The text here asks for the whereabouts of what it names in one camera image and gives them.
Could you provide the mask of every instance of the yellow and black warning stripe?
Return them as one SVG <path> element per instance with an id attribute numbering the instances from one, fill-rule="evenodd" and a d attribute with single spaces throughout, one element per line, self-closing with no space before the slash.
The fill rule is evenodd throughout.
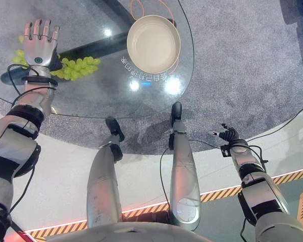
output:
<path id="1" fill-rule="evenodd" d="M 273 177 L 275 184 L 280 185 L 283 183 L 291 182 L 294 180 L 298 180 L 303 178 L 303 169 L 298 171 L 293 171 L 290 173 L 286 173 L 283 175 L 278 175 Z M 207 193 L 203 193 L 200 195 L 200 199 L 202 203 L 210 202 L 216 199 L 232 197 L 238 194 L 241 191 L 241 186 L 234 186 L 230 188 L 219 189 L 216 191 L 211 191 Z M 150 205 L 143 208 L 133 209 L 130 211 L 124 211 L 123 215 L 125 218 L 130 218 L 134 216 L 138 216 L 143 213 L 154 213 L 159 211 L 168 210 L 168 204 L 166 202 L 159 203 L 157 205 Z M 48 228 L 42 229 L 33 229 L 26 231 L 30 236 L 32 236 L 36 241 L 42 242 L 45 241 L 45 237 L 69 233 L 78 230 L 87 229 L 86 220 L 77 221 L 74 223 L 62 224 L 57 226 L 52 226 Z"/>

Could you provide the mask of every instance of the silver robot leg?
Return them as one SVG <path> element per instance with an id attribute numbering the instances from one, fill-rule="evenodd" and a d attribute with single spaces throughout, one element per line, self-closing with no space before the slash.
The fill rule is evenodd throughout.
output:
<path id="1" fill-rule="evenodd" d="M 87 226 L 121 222 L 121 205 L 112 145 L 119 147 L 119 136 L 111 135 L 96 154 L 87 184 Z"/>
<path id="2" fill-rule="evenodd" d="M 173 134 L 170 138 L 170 149 L 174 149 L 170 193 L 171 219 L 177 226 L 195 230 L 200 221 L 200 191 L 181 113 L 182 105 L 176 102 L 172 107 Z"/>

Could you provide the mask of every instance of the round glass table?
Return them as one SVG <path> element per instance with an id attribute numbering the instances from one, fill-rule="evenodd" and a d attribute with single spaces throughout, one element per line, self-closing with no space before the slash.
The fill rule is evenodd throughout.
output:
<path id="1" fill-rule="evenodd" d="M 2 18 L 3 11 L 9 13 L 7 18 Z M 143 72 L 128 55 L 128 31 L 135 20 L 146 15 L 167 18 L 180 34 L 179 59 L 163 73 Z M 99 59 L 97 70 L 76 81 L 53 76 L 59 86 L 52 113 L 142 117 L 171 106 L 188 87 L 194 64 L 193 41 L 177 0 L 0 1 L 0 98 L 5 101 L 12 102 L 17 96 L 6 68 L 18 56 L 17 50 L 22 49 L 20 36 L 26 22 L 38 18 L 51 19 L 52 25 L 60 25 L 57 47 L 60 60 Z M 22 68 L 12 70 L 20 91 L 21 78 L 26 75 L 27 70 Z"/>

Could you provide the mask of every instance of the robotic hand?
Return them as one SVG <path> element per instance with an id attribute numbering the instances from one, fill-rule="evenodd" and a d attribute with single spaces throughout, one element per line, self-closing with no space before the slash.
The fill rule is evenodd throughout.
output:
<path id="1" fill-rule="evenodd" d="M 288 204 L 271 177 L 266 174 L 262 158 L 253 157 L 246 140 L 240 139 L 232 126 L 222 124 L 225 132 L 213 135 L 229 142 L 221 146 L 224 157 L 231 156 L 241 178 L 238 199 L 243 213 L 255 226 L 258 242 L 303 241 L 302 225 L 288 212 Z"/>
<path id="2" fill-rule="evenodd" d="M 40 146 L 35 142 L 43 120 L 51 113 L 51 103 L 57 82 L 49 69 L 54 66 L 59 26 L 48 37 L 51 21 L 45 21 L 40 34 L 41 20 L 36 20 L 33 36 L 31 23 L 26 24 L 24 49 L 32 70 L 24 78 L 26 91 L 0 119 L 0 241 L 11 225 L 10 209 L 14 177 L 29 172 L 38 161 Z"/>
<path id="3" fill-rule="evenodd" d="M 54 27 L 52 36 L 49 36 L 50 20 L 46 20 L 43 32 L 40 34 L 41 19 L 37 19 L 34 25 L 33 36 L 30 35 L 32 23 L 27 23 L 24 34 L 24 50 L 27 63 L 37 70 L 39 66 L 54 71 L 62 67 L 58 61 L 56 52 L 59 26 Z"/>

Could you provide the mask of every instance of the beige bowl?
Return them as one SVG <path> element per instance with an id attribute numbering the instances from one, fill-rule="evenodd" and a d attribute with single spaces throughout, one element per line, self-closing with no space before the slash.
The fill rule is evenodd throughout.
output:
<path id="1" fill-rule="evenodd" d="M 131 26 L 127 49 L 138 68 L 156 74 L 168 70 L 176 62 L 181 39 L 169 20 L 158 15 L 147 15 Z"/>

